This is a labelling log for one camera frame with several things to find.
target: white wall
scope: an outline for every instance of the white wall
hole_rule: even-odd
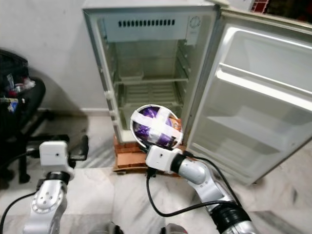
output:
[[[254,0],[228,0],[232,7],[235,7],[239,10],[250,11]]]
[[[26,57],[46,84],[44,108],[107,108],[84,0],[0,0],[0,47]]]

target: temperature dial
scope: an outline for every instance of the temperature dial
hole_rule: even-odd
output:
[[[197,28],[200,25],[200,18],[198,16],[194,16],[190,20],[190,27]]]

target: purple package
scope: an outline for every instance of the purple package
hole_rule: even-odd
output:
[[[140,111],[144,116],[148,116],[151,118],[155,118],[158,113],[159,107],[147,107]],[[171,126],[171,121],[169,118],[166,121],[166,124]],[[135,135],[142,140],[149,141],[155,143],[160,146],[168,146],[171,142],[171,136],[167,136],[156,129],[152,129],[150,127],[138,124],[134,122],[134,133]]]

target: baseboard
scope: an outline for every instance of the baseboard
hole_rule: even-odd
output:
[[[108,108],[81,108],[79,110],[54,110],[50,108],[38,108],[39,112],[51,111],[58,116],[110,116]]]

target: black cable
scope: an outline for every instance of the black cable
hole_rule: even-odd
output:
[[[235,203],[230,202],[230,201],[208,201],[208,202],[202,202],[202,203],[199,203],[199,204],[196,204],[196,205],[193,205],[193,206],[189,206],[187,208],[184,208],[184,209],[172,212],[172,213],[168,213],[168,214],[162,213],[161,211],[159,211],[159,209],[157,209],[156,205],[153,202],[153,198],[151,196],[150,183],[149,183],[151,176],[152,176],[152,174],[150,174],[148,172],[148,174],[146,176],[147,196],[148,196],[148,199],[149,199],[153,209],[156,211],[157,214],[159,214],[162,217],[172,217],[172,216],[179,215],[181,213],[184,213],[184,212],[187,212],[187,211],[191,211],[191,210],[194,210],[194,209],[197,209],[197,208],[200,208],[200,207],[216,205],[216,204],[227,204],[227,205],[231,205],[231,206],[237,207],[237,205]]]
[[[17,156],[15,156],[15,157],[13,157],[13,158],[10,158],[10,160],[8,160],[8,161],[4,162],[2,165],[0,165],[0,171],[1,171],[4,167],[6,167],[6,166],[8,166],[9,164],[11,164],[12,162],[14,162],[15,160],[19,159],[20,157],[32,155],[33,153],[34,153],[34,151],[28,151],[28,152],[25,152],[25,153],[23,153],[23,154],[21,154],[21,155],[17,155]]]
[[[206,161],[208,162],[210,165],[212,165],[216,171],[219,173],[219,175],[221,176],[221,178],[223,179],[226,187],[229,189],[230,193],[232,194],[233,198],[235,199],[236,203],[238,204],[239,207],[242,207],[242,204],[240,203],[239,199],[237,198],[235,192],[233,191],[233,189],[231,188],[228,180],[226,179],[226,177],[224,176],[224,174],[220,171],[220,169],[213,163],[211,162],[209,159],[206,159],[204,157],[197,157],[197,156],[194,156],[194,155],[188,155],[188,157],[192,157],[192,158],[195,158],[195,159],[199,159],[199,160],[203,160],[203,161]]]
[[[33,192],[33,193],[31,193],[31,194],[27,194],[27,195],[25,195],[25,196],[21,196],[20,198],[18,198],[18,199],[16,199],[16,200],[14,200],[13,202],[11,202],[11,204],[5,209],[5,211],[4,211],[4,213],[3,213],[2,217],[1,217],[1,222],[0,222],[0,234],[3,234],[4,220],[5,220],[6,215],[7,215],[8,212],[9,212],[9,209],[10,209],[15,203],[17,203],[18,201],[20,201],[20,200],[22,200],[22,199],[24,199],[24,198],[27,198],[27,197],[29,197],[29,196],[33,196],[33,195],[35,195],[35,193],[36,193],[36,192]]]

